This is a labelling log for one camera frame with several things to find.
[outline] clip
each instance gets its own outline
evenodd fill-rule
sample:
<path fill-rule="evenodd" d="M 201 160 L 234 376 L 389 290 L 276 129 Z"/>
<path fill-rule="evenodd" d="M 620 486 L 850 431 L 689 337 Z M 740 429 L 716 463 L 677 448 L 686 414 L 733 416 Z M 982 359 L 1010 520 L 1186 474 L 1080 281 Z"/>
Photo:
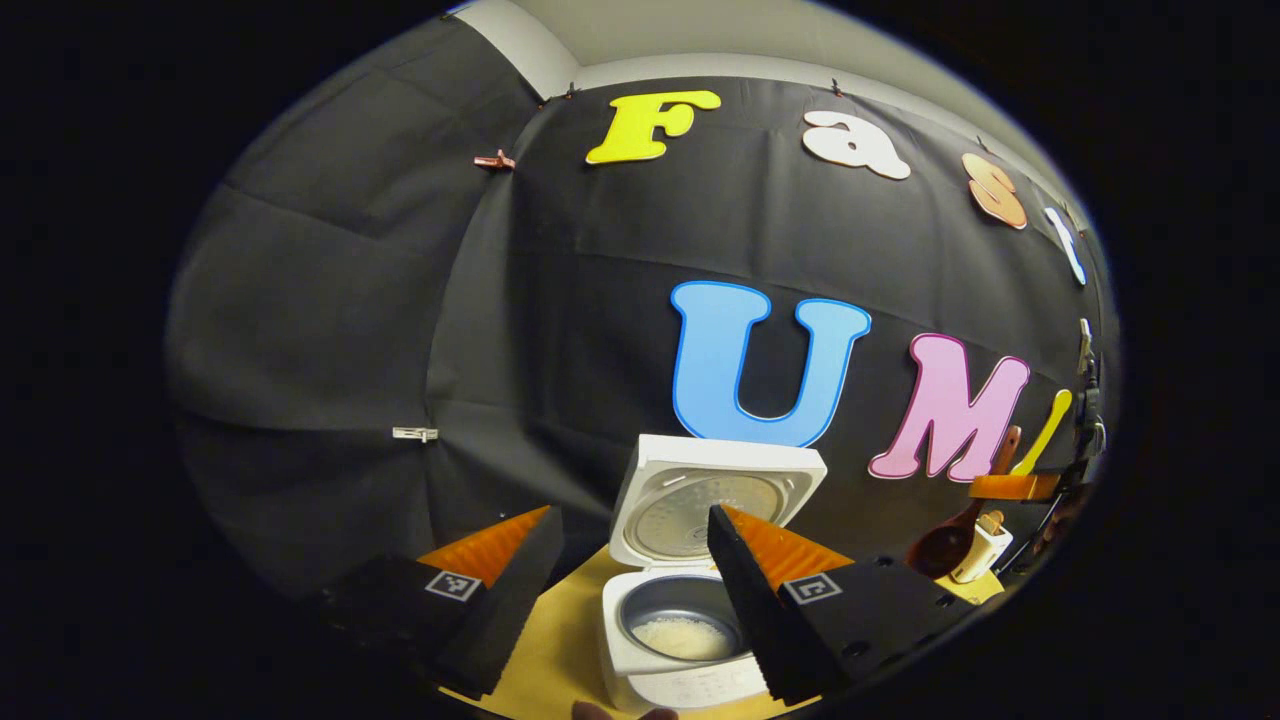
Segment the clip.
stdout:
<path fill-rule="evenodd" d="M 1093 333 L 1089 332 L 1089 322 L 1080 318 L 1080 360 L 1075 372 L 1083 375 L 1089 369 L 1091 360 L 1093 360 Z"/>
<path fill-rule="evenodd" d="M 477 156 L 472 161 L 476 165 L 480 165 L 481 168 L 493 168 L 495 170 L 515 170 L 516 169 L 516 161 L 512 160 L 511 158 L 507 158 L 506 155 L 503 155 L 502 150 L 498 150 L 498 156 L 497 158 L 479 158 Z"/>
<path fill-rule="evenodd" d="M 1091 456 L 1097 457 L 1107 451 L 1107 427 L 1100 419 L 1093 423 L 1093 438 L 1091 438 L 1091 445 L 1096 445 L 1096 448 L 1091 448 Z"/>
<path fill-rule="evenodd" d="M 1080 223 L 1076 222 L 1075 215 L 1071 214 L 1071 209 L 1066 206 L 1066 202 L 1059 202 L 1059 205 L 1061 205 L 1062 211 L 1066 213 L 1066 219 L 1071 220 L 1071 227 L 1075 228 L 1075 234 L 1080 236 L 1080 240 L 1084 240 L 1084 228 L 1082 228 Z"/>

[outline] wooden ladle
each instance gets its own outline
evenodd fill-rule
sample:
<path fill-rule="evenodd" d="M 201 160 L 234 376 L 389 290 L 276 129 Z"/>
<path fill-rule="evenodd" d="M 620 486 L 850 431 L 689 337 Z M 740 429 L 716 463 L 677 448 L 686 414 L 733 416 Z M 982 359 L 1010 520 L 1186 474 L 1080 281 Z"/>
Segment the wooden ladle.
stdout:
<path fill-rule="evenodd" d="M 1005 433 L 1005 441 L 1000 445 L 1000 451 L 996 452 L 996 462 L 991 469 L 992 475 L 1009 473 L 1009 466 L 1014 462 L 1014 452 L 1021 438 L 1023 429 L 1018 425 L 1010 425 L 1009 432 Z M 973 547 L 973 527 L 978 521 L 978 514 L 982 512 L 983 502 L 986 501 L 980 497 L 974 498 L 964 512 L 924 533 L 924 537 L 915 541 L 915 544 L 906 551 L 906 564 L 922 575 L 933 579 L 955 570 Z"/>

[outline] letter m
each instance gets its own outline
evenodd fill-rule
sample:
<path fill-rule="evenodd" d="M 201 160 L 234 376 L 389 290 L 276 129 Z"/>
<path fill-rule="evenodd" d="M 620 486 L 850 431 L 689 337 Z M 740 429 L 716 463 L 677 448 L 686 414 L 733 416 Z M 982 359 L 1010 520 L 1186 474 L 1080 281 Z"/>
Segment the letter m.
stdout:
<path fill-rule="evenodd" d="M 970 402 L 969 368 L 960 341 L 936 333 L 919 334 L 911 341 L 911 357 L 919 365 L 911 404 L 893 443 L 872 459 L 868 471 L 887 479 L 911 477 L 920 468 L 916 455 L 928 434 L 931 478 L 965 445 L 968 450 L 951 465 L 947 477 L 969 483 L 989 473 L 1018 396 L 1030 379 L 1030 368 L 1016 357 L 1002 357 Z"/>

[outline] finger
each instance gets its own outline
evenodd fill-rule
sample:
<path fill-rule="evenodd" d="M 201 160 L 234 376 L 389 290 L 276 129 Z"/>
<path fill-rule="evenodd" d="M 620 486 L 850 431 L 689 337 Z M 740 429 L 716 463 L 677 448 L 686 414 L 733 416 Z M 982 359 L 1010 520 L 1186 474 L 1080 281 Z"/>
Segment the finger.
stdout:
<path fill-rule="evenodd" d="M 591 705 L 590 702 L 576 701 L 573 702 L 573 710 L 570 712 L 571 720 L 613 720 L 613 716 L 605 712 L 599 705 Z"/>

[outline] blue letter u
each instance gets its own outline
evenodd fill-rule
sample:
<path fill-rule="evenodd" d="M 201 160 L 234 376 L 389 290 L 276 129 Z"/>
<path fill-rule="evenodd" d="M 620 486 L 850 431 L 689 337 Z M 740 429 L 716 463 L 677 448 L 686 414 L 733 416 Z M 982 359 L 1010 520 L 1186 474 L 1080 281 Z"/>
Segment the blue letter u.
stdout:
<path fill-rule="evenodd" d="M 836 415 L 854 341 L 872 329 L 870 315 L 835 300 L 805 300 L 796 320 L 809 329 L 800 397 L 781 418 L 756 418 L 737 402 L 751 325 L 769 316 L 769 299 L 739 284 L 687 282 L 671 291 L 684 327 L 672 400 L 676 416 L 696 437 L 805 447 Z"/>

